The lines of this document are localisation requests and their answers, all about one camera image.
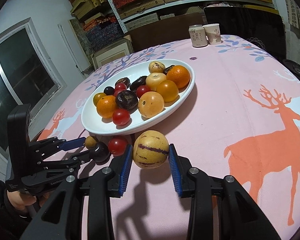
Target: pink cloth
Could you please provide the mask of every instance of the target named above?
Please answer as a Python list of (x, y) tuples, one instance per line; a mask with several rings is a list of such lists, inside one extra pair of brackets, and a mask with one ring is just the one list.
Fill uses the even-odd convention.
[[(234, 175), (258, 200), (281, 239), (290, 239), (300, 226), (300, 82), (271, 55), (237, 36), (222, 35), (221, 45), (205, 48), (193, 48), (190, 40), (176, 41), (103, 66), (71, 93), (58, 110), (64, 110), (62, 119), (56, 113), (40, 139), (88, 136), (81, 111), (98, 85), (126, 67), (160, 58), (188, 63), (196, 84), (174, 114), (150, 129), (163, 133), (179, 155), (208, 175)], [(275, 89), (282, 101), (267, 101), (260, 88), (274, 98)], [(243, 95), (249, 90), (255, 101)], [(269, 109), (270, 105), (279, 106)], [(64, 156), (59, 152), (49, 160)], [(108, 164), (84, 164), (79, 174), (92, 175)], [(180, 200), (175, 193), (168, 163), (155, 170), (142, 170), (133, 163), (127, 191), (121, 199), (111, 199), (111, 208), (117, 240), (186, 239), (190, 200)]]

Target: pink tablecloth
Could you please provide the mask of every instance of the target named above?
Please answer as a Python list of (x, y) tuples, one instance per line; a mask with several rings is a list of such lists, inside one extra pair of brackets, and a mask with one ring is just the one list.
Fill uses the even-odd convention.
[[(165, 134), (179, 155), (208, 175), (234, 175), (288, 240), (300, 226), (300, 82), (255, 45), (230, 35), (222, 41), (205, 48), (176, 41), (103, 66), (71, 93), (40, 139), (88, 136), (82, 107), (113, 74), (146, 60), (182, 60), (195, 71), (195, 87), (174, 114), (151, 129)], [(50, 160), (69, 156), (60, 152)], [(90, 162), (79, 174), (100, 168)], [(111, 199), (111, 207), (117, 240), (186, 239), (190, 200), (178, 198), (167, 163), (150, 171), (133, 163), (127, 192)]]

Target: black fruit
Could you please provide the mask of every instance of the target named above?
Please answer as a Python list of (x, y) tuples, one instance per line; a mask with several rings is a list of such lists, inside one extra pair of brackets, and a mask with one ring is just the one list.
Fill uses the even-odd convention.
[(140, 87), (142, 85), (145, 85), (146, 84), (146, 78), (147, 78), (147, 76), (139, 77), (135, 82), (133, 82), (130, 85), (130, 90), (134, 91), (134, 90), (137, 90), (138, 87)]
[(126, 110), (132, 110), (138, 104), (136, 94), (130, 90), (120, 92), (115, 98), (117, 106)]
[(97, 163), (105, 161), (110, 156), (108, 146), (103, 142), (97, 142), (96, 146), (90, 150), (89, 156)]
[(114, 88), (113, 87), (106, 87), (105, 90), (103, 90), (103, 92), (107, 96), (113, 96), (113, 94), (114, 94)]
[(172, 67), (174, 67), (175, 65), (171, 65), (170, 67), (167, 67), (163, 70), (163, 73), (166, 75), (168, 73), (169, 70), (172, 69)]
[(130, 85), (130, 79), (127, 78), (127, 77), (125, 77), (125, 78), (120, 78), (120, 79), (115, 83), (114, 86), (116, 86), (116, 85), (119, 84), (119, 83), (125, 84), (125, 85), (127, 86), (127, 88), (128, 88), (129, 85)]

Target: oval white plate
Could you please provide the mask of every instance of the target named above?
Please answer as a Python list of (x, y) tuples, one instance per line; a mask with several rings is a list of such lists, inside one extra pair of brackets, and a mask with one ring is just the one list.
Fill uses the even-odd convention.
[(111, 119), (103, 119), (97, 113), (96, 107), (93, 104), (93, 97), (95, 94), (103, 92), (103, 90), (107, 86), (114, 87), (114, 84), (120, 78), (128, 77), (130, 79), (130, 82), (132, 83), (135, 80), (137, 80), (140, 76), (148, 76), (150, 74), (148, 69), (149, 63), (152, 61), (153, 60), (138, 63), (136, 65), (122, 70), (121, 72), (113, 75), (105, 82), (103, 82), (91, 94), (91, 96), (85, 103), (81, 114), (82, 125), (88, 132), (98, 135), (127, 135), (136, 133), (148, 129), (149, 127), (161, 122), (163, 119), (165, 119), (174, 111), (176, 111), (179, 106), (181, 106), (181, 104), (185, 101), (185, 99), (193, 89), (195, 80), (194, 71), (192, 67), (190, 67), (187, 63), (183, 61), (176, 59), (159, 59), (158, 61), (162, 62), (166, 67), (169, 67), (170, 65), (182, 65), (186, 67), (190, 72), (190, 82), (185, 89), (183, 88), (181, 92), (179, 92), (180, 98), (177, 101), (174, 101), (172, 103), (166, 103), (164, 110), (160, 114), (157, 114), (156, 116), (149, 119), (142, 117), (139, 110), (136, 109), (131, 114), (130, 122), (125, 126), (116, 126)]

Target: metal screw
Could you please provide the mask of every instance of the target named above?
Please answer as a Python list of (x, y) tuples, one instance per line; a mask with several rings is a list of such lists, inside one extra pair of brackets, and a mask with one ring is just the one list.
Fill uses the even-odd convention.
[(74, 181), (75, 180), (75, 177), (73, 176), (73, 175), (70, 175), (70, 176), (68, 176), (67, 178), (66, 178), (66, 181), (67, 182), (72, 182), (72, 181)]
[(234, 182), (234, 176), (231, 176), (231, 175), (226, 176), (226, 181)]
[(102, 169), (102, 173), (104, 173), (104, 174), (108, 174), (108, 173), (110, 173), (111, 172), (111, 168), (110, 167), (104, 167), (103, 169)]
[(197, 168), (195, 168), (195, 167), (192, 167), (192, 168), (189, 169), (189, 172), (191, 174), (197, 174), (199, 172), (199, 170)]

